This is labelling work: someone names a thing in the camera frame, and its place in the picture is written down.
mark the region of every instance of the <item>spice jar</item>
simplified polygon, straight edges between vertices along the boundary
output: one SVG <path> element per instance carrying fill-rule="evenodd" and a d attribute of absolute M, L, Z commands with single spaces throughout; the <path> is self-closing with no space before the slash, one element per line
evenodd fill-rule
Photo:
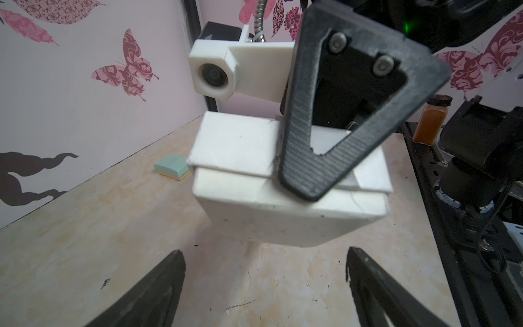
<path fill-rule="evenodd" d="M 427 106 L 418 122 L 412 140 L 417 143 L 433 145 L 443 121 L 449 111 L 452 97 L 443 94 L 434 94 L 427 101 Z"/>

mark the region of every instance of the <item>butterfly wall decal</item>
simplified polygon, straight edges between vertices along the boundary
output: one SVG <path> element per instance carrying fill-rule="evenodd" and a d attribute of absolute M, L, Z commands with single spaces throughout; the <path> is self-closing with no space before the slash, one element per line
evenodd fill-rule
<path fill-rule="evenodd" d="M 436 56 L 450 64 L 452 79 L 450 87 L 466 93 L 483 84 L 483 72 L 490 71 L 494 77 L 507 68 L 523 50 L 518 43 L 523 41 L 523 10 L 503 25 L 488 43 L 483 53 L 448 51 Z"/>
<path fill-rule="evenodd" d="M 140 57 L 141 53 L 138 43 L 132 36 L 131 29 L 128 29 L 123 35 L 123 56 L 127 65 L 103 66 L 95 70 L 91 78 L 103 81 L 111 86 L 121 84 L 128 95 L 138 95 L 142 98 L 145 89 L 138 79 L 143 78 L 149 82 L 153 76 L 158 80 L 160 78 L 153 74 L 151 63 Z"/>

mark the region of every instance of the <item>black vertical frame bar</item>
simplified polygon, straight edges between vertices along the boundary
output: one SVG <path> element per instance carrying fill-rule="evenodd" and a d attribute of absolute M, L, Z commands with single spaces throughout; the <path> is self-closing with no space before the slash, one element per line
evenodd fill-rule
<path fill-rule="evenodd" d="M 196 0 L 183 0 L 185 12 L 187 14 L 187 28 L 191 37 L 191 43 L 194 43 L 201 33 L 200 15 L 198 14 L 198 6 Z M 207 109 L 209 111 L 218 111 L 216 99 L 204 96 Z"/>
<path fill-rule="evenodd" d="M 454 299 L 461 325 L 463 327 L 481 327 L 483 324 L 481 324 L 478 319 L 473 300 L 464 280 L 463 271 L 458 264 L 458 258 L 445 236 L 441 222 L 442 212 L 437 205 L 437 199 L 432 191 L 432 185 L 423 168 L 422 158 L 417 151 L 419 149 L 416 148 L 417 143 L 412 141 L 412 135 L 415 129 L 416 124 L 410 122 L 406 122 L 400 127 L 401 133 L 405 138 L 408 154 L 412 161 L 423 203 L 427 210 L 428 220 L 432 228 L 436 246 L 438 247 L 445 275 L 447 276 L 450 292 Z"/>

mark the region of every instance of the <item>pink butterfly decal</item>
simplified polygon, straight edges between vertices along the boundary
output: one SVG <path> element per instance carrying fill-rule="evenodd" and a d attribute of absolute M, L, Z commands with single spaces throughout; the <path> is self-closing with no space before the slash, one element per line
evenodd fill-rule
<path fill-rule="evenodd" d="M 4 9 L 0 9 L 0 16 L 15 32 L 22 34 L 25 38 L 36 42 L 54 43 L 58 45 L 46 30 L 33 23 L 31 19 Z"/>
<path fill-rule="evenodd" d="M 138 43 L 132 36 L 131 29 L 128 29 L 123 35 L 123 55 L 127 65 L 104 66 L 95 70 L 91 78 L 103 81 L 111 86 L 121 84 L 128 95 L 138 95 L 142 98 L 145 89 L 138 79 L 143 78 L 149 82 L 153 76 L 158 80 L 160 78 L 153 74 L 151 63 L 140 57 L 141 53 Z"/>
<path fill-rule="evenodd" d="M 256 11 L 256 6 L 258 5 L 258 0 L 243 0 L 245 5 L 240 9 L 239 19 L 244 24 L 249 24 L 251 16 L 254 16 Z M 269 18 L 270 12 L 274 8 L 276 0 L 267 0 L 267 5 L 265 6 L 264 19 Z"/>
<path fill-rule="evenodd" d="M 34 18 L 56 24 L 74 24 L 101 5 L 96 0 L 14 0 Z"/>
<path fill-rule="evenodd" d="M 521 52 L 523 41 L 523 10 L 512 17 L 499 29 L 480 54 L 468 51 L 448 51 L 436 56 L 448 62 L 452 68 L 450 87 L 466 92 L 478 88 L 483 83 L 482 71 L 491 71 L 496 77 Z"/>

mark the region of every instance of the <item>screw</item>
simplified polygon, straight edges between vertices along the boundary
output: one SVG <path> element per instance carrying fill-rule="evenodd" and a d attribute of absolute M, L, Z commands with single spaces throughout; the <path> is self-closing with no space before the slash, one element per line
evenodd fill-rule
<path fill-rule="evenodd" d="M 394 59 L 392 59 L 388 54 L 384 54 L 376 60 L 374 66 L 372 66 L 372 72 L 377 77 L 384 77 L 389 74 L 393 68 Z"/>
<path fill-rule="evenodd" d="M 493 252 L 494 247 L 487 243 L 486 239 L 482 239 L 479 243 L 480 248 L 482 248 L 485 251 Z"/>
<path fill-rule="evenodd" d="M 333 54 L 340 53 L 346 45 L 347 37 L 341 32 L 334 33 L 328 42 L 328 48 Z"/>

